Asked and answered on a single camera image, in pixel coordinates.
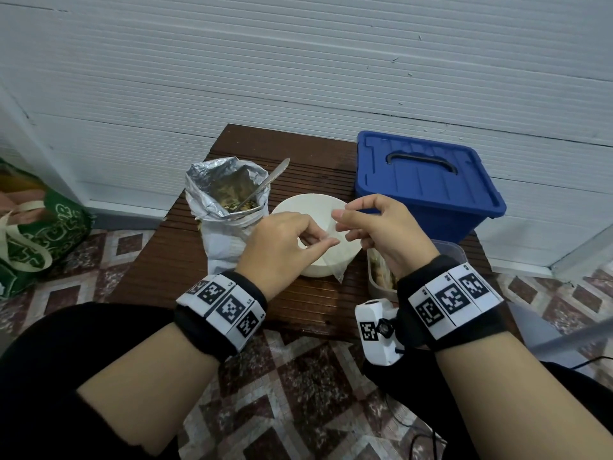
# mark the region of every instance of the brown table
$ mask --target brown table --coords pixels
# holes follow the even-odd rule
[[[271,171],[284,158],[287,170],[272,184],[269,208],[288,197],[317,192],[344,201],[354,199],[356,144],[330,138],[228,124],[207,159],[237,156]],[[460,243],[473,267],[498,287],[479,239]],[[343,284],[334,278],[298,278],[269,304],[264,326],[334,339],[359,339],[354,308],[370,297],[366,255],[349,265]],[[207,257],[185,194],[172,206],[158,230],[111,295],[120,303],[174,307],[175,299],[207,274]],[[508,308],[503,313],[518,335]]]

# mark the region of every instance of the blue lid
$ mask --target blue lid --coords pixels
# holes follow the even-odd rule
[[[489,218],[506,211],[472,148],[380,132],[357,136],[356,190]]]

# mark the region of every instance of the box handle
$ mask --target box handle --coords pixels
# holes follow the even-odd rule
[[[449,172],[452,172],[455,175],[457,175],[458,173],[456,166],[451,164],[449,161],[438,159],[438,158],[433,158],[432,156],[418,156],[415,154],[403,153],[401,151],[398,151],[395,153],[388,154],[386,156],[385,161],[387,162],[387,164],[392,164],[392,160],[394,158],[412,159],[414,161],[422,161],[425,163],[440,164],[444,168],[448,169]]]

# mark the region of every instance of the metal spoon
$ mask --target metal spoon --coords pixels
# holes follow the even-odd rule
[[[256,187],[256,189],[251,193],[251,195],[249,195],[245,200],[240,202],[238,204],[238,206],[236,208],[234,208],[232,211],[228,211],[228,212],[229,213],[235,213],[236,211],[238,211],[244,204],[247,203],[247,201],[249,201],[252,198],[254,198],[257,194],[259,194],[261,191],[263,191],[266,188],[267,185],[270,185],[270,183],[272,181],[277,179],[281,175],[281,173],[287,169],[287,166],[289,166],[289,158],[286,158],[283,161],[281,161],[281,164],[279,166],[277,166],[272,171],[272,173],[270,173],[269,176],[267,178],[265,178],[264,181],[262,181],[262,183],[260,185],[258,185]]]

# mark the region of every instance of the wristband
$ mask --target wristband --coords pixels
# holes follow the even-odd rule
[[[405,346],[426,343],[436,351],[505,331],[494,310],[504,299],[470,264],[444,255],[401,279],[398,297]]]
[[[266,316],[264,294],[234,271],[210,275],[177,299],[175,324],[220,362],[240,352]]]

